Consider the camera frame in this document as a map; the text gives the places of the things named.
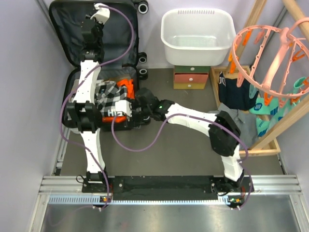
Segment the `black and white suitcase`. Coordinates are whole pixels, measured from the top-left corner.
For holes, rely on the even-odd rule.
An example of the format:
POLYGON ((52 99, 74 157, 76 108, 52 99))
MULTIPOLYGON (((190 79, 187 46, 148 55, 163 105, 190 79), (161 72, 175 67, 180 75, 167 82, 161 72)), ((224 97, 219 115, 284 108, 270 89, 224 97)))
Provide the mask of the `black and white suitcase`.
MULTIPOLYGON (((49 6, 49 16, 61 42, 65 55, 75 69, 67 79, 64 96, 66 97, 78 83, 80 62, 84 39, 82 23, 86 16, 93 15, 96 0, 55 0, 49 6)), ((103 0, 103 4, 113 7, 123 14, 111 12, 110 19, 102 29, 102 45, 104 61, 124 55, 123 58, 101 68, 98 79, 120 79, 126 74, 133 81, 135 91, 138 91, 140 80, 148 77, 147 71, 137 69, 138 63, 146 62, 147 55, 139 52, 138 14, 146 14, 149 10, 146 0, 103 0)))

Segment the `black white plaid shirt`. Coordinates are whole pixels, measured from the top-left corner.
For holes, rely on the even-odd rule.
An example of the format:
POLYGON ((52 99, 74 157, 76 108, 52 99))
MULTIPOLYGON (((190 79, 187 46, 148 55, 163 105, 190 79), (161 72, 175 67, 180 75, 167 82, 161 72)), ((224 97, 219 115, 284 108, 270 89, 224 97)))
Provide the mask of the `black white plaid shirt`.
POLYGON ((118 86, 115 81, 96 82, 95 105, 103 117, 114 117, 115 103, 127 98, 127 87, 118 86))

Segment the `white plastic basin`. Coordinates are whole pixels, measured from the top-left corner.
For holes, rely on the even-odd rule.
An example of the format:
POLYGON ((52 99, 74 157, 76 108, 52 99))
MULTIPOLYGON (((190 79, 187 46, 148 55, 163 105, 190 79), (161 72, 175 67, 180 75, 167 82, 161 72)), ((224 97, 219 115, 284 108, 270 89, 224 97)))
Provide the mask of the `white plastic basin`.
POLYGON ((232 16, 216 8, 178 8, 161 20, 165 57, 174 66, 217 66, 236 36, 232 16))

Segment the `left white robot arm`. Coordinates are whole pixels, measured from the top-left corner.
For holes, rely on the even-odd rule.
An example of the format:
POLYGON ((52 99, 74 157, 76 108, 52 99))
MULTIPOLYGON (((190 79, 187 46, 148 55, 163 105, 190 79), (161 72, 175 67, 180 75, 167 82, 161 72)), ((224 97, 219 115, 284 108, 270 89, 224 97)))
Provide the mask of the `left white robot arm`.
POLYGON ((94 186, 98 191, 106 191, 109 179, 104 177, 105 163, 100 148, 100 128, 102 113, 95 106, 95 89, 99 64, 104 59, 103 27, 107 16, 87 15, 81 23, 82 49, 80 54, 80 78, 72 103, 67 104, 67 111, 81 133, 86 149, 87 171, 84 186, 94 186))

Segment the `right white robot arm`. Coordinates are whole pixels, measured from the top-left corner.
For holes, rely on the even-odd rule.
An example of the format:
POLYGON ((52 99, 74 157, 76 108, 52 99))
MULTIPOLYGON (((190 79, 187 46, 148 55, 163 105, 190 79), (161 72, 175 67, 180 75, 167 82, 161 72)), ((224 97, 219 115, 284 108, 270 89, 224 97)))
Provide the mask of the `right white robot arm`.
POLYGON ((129 100, 128 115, 133 120, 152 118, 196 130, 210 139, 212 150, 221 157, 225 185, 237 191, 243 185, 244 169, 240 164, 240 130, 225 112, 204 113, 189 109, 171 100, 159 100, 147 88, 141 88, 129 100))

